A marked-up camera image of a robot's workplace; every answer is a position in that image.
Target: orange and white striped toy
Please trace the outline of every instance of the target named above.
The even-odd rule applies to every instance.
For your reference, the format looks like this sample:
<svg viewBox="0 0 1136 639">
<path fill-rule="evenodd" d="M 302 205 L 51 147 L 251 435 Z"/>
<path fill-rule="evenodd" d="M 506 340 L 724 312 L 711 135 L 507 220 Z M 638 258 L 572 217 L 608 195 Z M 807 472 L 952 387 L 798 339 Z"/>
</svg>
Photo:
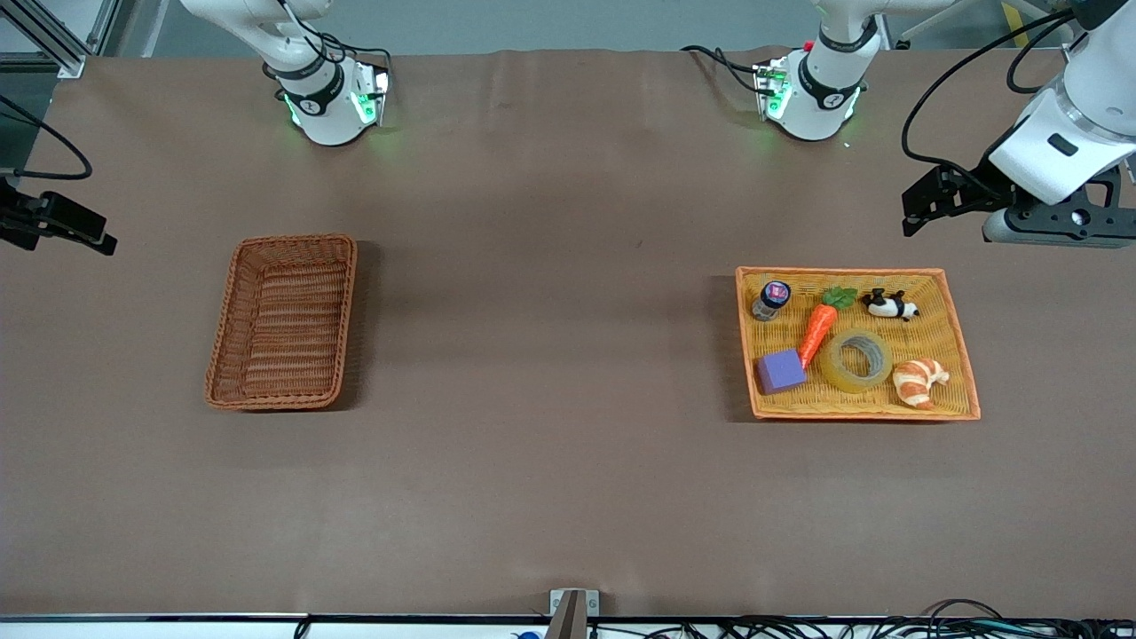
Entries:
<svg viewBox="0 0 1136 639">
<path fill-rule="evenodd" d="M 930 400 L 930 387 L 935 382 L 945 384 L 951 379 L 943 365 L 934 359 L 912 359 L 895 367 L 892 381 L 900 399 L 909 406 L 930 410 L 935 404 Z"/>
</svg>

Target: orange carrot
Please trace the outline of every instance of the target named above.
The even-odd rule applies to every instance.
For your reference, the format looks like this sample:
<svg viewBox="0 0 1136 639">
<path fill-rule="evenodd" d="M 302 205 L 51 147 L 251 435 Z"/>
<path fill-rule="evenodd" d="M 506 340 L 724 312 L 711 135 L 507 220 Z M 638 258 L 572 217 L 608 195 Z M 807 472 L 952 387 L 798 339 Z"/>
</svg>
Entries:
<svg viewBox="0 0 1136 639">
<path fill-rule="evenodd" d="M 809 316 L 809 324 L 804 327 L 804 338 L 801 339 L 801 348 L 796 354 L 801 357 L 801 367 L 808 370 L 812 356 L 820 349 L 820 342 L 836 323 L 836 313 L 855 304 L 855 289 L 842 289 L 833 287 L 825 291 L 820 298 L 820 304 L 812 309 Z"/>
</svg>

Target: yellow tape roll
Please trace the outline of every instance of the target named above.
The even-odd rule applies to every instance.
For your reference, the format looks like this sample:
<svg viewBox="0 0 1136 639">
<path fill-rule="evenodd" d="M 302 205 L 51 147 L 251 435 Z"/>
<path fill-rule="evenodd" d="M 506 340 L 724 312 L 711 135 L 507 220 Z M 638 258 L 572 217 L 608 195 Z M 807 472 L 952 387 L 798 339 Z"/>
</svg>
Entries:
<svg viewBox="0 0 1136 639">
<path fill-rule="evenodd" d="M 868 376 L 861 377 L 844 366 L 844 347 L 854 348 L 868 358 Z M 849 329 L 828 340 L 820 351 L 820 373 L 844 392 L 863 392 L 880 384 L 892 373 L 892 348 L 876 333 Z"/>
</svg>

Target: purple block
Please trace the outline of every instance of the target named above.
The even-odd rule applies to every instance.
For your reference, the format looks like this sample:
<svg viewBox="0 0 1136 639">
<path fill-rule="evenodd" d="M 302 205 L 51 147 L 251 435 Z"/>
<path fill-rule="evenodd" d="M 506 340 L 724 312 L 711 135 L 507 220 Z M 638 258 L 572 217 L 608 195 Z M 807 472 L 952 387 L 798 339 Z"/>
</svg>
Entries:
<svg viewBox="0 0 1136 639">
<path fill-rule="evenodd" d="M 758 359 L 758 377 L 762 395 L 772 395 L 805 382 L 801 357 L 795 349 L 780 350 Z"/>
</svg>

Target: table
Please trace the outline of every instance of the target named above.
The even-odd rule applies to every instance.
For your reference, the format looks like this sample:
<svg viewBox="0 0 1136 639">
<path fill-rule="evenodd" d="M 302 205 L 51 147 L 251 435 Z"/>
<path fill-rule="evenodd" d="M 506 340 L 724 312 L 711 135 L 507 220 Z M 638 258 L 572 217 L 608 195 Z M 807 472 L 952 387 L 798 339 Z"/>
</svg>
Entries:
<svg viewBox="0 0 1136 639">
<path fill-rule="evenodd" d="M 913 146 L 976 160 L 1011 55 Z M 51 188 L 118 254 L 0 247 L 0 608 L 1130 615 L 1136 251 L 901 236 L 900 125 L 959 57 L 882 55 L 824 143 L 683 53 L 398 59 L 390 128 L 337 149 L 256 60 L 91 60 L 49 122 L 95 174 Z M 331 231 L 362 243 L 341 405 L 208 408 L 233 247 Z M 738 265 L 946 268 L 983 420 L 755 423 Z"/>
</svg>

